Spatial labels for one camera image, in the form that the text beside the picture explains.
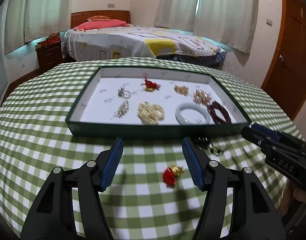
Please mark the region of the right hand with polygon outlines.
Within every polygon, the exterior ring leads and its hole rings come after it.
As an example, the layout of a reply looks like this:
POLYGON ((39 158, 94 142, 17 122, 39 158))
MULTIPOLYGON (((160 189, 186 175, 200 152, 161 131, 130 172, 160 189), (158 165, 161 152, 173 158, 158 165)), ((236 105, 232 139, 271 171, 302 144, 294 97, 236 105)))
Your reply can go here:
POLYGON ((288 179, 278 207, 278 212, 281 217, 287 214, 293 200, 304 202, 306 204, 306 191, 300 189, 295 183, 288 179))

